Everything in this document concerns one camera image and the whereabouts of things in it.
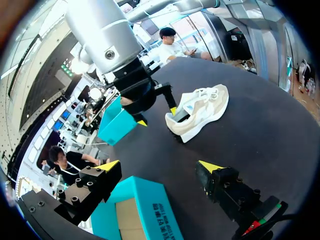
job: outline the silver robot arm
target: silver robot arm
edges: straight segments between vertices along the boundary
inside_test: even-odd
[[[129,22],[141,21],[169,4],[186,15],[217,8],[220,0],[150,0],[126,15],[113,0],[70,0],[65,19],[82,45],[82,51],[106,74],[128,64],[142,50]]]
[[[137,55],[142,47],[130,23],[141,21],[169,4],[182,14],[205,8],[217,8],[219,0],[150,0],[124,15],[113,0],[70,0],[65,14],[72,33],[82,46],[81,55],[91,58],[103,73],[113,72],[113,85],[121,94],[123,108],[137,123],[146,125],[142,112],[148,110],[158,95],[164,95],[169,108],[175,112],[176,103],[169,83],[155,85]]]

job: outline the cyan box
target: cyan box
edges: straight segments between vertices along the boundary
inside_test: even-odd
[[[134,118],[122,108],[118,96],[104,111],[98,137],[114,146],[137,125]]]
[[[108,201],[100,203],[94,210],[91,215],[93,234],[108,240],[121,240],[116,203],[131,198],[135,198],[147,240],[183,240],[165,187],[135,176],[119,182]]]

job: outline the black table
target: black table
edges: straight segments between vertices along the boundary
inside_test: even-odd
[[[195,174],[198,160],[232,166],[243,181],[274,195],[296,212],[313,181],[319,159],[320,128],[307,110],[276,85],[239,68],[195,58],[177,58],[153,79],[170,82],[177,104],[182,93],[224,84],[228,107],[186,144],[169,132],[163,96],[138,125],[113,148],[124,178],[137,176],[164,184],[175,218],[186,240],[231,239],[238,225],[212,204]],[[278,233],[285,223],[278,223]]]

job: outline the man in white shirt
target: man in white shirt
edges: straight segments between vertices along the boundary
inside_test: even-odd
[[[196,52],[197,49],[188,51],[180,44],[175,42],[176,31],[171,27],[162,28],[159,32],[162,44],[159,47],[159,57],[163,64],[169,63],[177,57],[191,57],[211,60],[212,58],[208,52]]]

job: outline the beige sneaker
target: beige sneaker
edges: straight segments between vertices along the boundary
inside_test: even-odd
[[[196,136],[206,124],[220,119],[229,101],[228,89],[222,84],[197,89],[194,93],[198,97],[184,102],[175,116],[172,113],[165,115],[168,128],[180,136],[184,143]]]

